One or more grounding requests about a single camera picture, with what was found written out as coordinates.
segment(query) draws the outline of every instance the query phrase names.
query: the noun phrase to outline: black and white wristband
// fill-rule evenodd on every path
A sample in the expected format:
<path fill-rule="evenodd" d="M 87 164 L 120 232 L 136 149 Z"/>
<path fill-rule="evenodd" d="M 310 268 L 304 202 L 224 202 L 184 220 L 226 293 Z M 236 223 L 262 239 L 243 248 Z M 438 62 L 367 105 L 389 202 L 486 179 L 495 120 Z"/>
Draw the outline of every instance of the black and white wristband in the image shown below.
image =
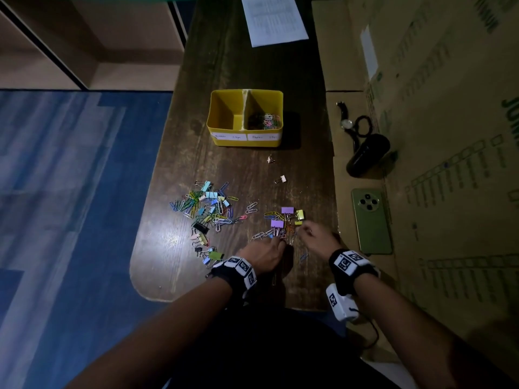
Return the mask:
<path fill-rule="evenodd" d="M 340 295 L 356 294 L 355 279 L 364 273 L 379 276 L 373 264 L 353 250 L 344 248 L 336 250 L 328 260 Z"/>
<path fill-rule="evenodd" d="M 213 277 L 220 277 L 229 283 L 233 299 L 245 299 L 249 289 L 257 282 L 252 265 L 246 259 L 237 256 L 215 264 L 211 269 L 211 274 Z"/>

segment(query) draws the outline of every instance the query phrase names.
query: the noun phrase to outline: white label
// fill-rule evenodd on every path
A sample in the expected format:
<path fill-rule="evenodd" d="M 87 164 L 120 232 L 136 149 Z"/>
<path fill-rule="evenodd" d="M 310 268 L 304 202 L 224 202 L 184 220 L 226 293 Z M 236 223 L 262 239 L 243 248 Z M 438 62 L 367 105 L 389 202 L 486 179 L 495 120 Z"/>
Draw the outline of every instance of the white label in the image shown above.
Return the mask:
<path fill-rule="evenodd" d="M 247 140 L 247 134 L 227 134 L 224 132 L 211 132 L 211 135 L 219 140 Z"/>
<path fill-rule="evenodd" d="M 366 28 L 360 33 L 360 42 L 362 44 L 362 50 L 364 51 L 364 60 L 366 61 L 367 75 L 370 80 L 378 70 L 377 55 L 371 40 L 370 27 Z"/>
<path fill-rule="evenodd" d="M 247 134 L 249 140 L 279 140 L 281 134 Z"/>

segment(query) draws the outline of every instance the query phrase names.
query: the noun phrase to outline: yellow plastic container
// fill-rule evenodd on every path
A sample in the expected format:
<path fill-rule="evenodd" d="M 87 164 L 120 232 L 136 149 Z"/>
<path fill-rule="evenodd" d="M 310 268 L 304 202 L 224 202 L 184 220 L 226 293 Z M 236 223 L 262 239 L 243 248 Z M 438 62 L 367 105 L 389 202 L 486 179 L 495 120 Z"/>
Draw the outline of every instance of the yellow plastic container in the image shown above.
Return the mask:
<path fill-rule="evenodd" d="M 270 113 L 281 117 L 281 128 L 249 130 L 249 117 Z M 217 146 L 277 147 L 283 134 L 283 93 L 275 90 L 215 90 L 207 128 Z"/>

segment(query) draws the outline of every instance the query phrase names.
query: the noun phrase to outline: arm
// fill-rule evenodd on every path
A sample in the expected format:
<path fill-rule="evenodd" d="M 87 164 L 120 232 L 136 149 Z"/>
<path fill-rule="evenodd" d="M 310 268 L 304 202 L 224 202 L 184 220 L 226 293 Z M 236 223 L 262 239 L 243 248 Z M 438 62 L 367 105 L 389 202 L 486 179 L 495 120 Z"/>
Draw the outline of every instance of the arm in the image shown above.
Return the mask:
<path fill-rule="evenodd" d="M 304 222 L 297 234 L 326 261 L 342 248 L 327 228 L 314 222 Z M 509 382 L 495 366 L 378 277 L 361 274 L 353 287 L 420 387 L 498 387 L 497 382 Z"/>
<path fill-rule="evenodd" d="M 285 242 L 275 237 L 251 242 L 237 255 L 261 275 L 276 267 L 284 248 Z M 204 332 L 231 295 L 232 288 L 223 279 L 207 280 L 100 356 L 67 388 L 162 387 L 168 367 Z"/>

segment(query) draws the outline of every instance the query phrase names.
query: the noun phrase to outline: forearm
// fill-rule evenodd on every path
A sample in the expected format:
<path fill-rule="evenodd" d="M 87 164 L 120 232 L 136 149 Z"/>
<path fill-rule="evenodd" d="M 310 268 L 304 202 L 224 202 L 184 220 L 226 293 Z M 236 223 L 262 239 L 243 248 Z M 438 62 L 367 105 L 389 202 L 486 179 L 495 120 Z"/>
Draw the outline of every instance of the forearm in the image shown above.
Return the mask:
<path fill-rule="evenodd" d="M 370 274 L 357 295 L 422 388 L 486 387 L 508 379 L 453 333 Z"/>
<path fill-rule="evenodd" d="M 204 282 L 98 358 L 67 387 L 149 387 L 224 309 L 231 294 L 223 279 Z"/>

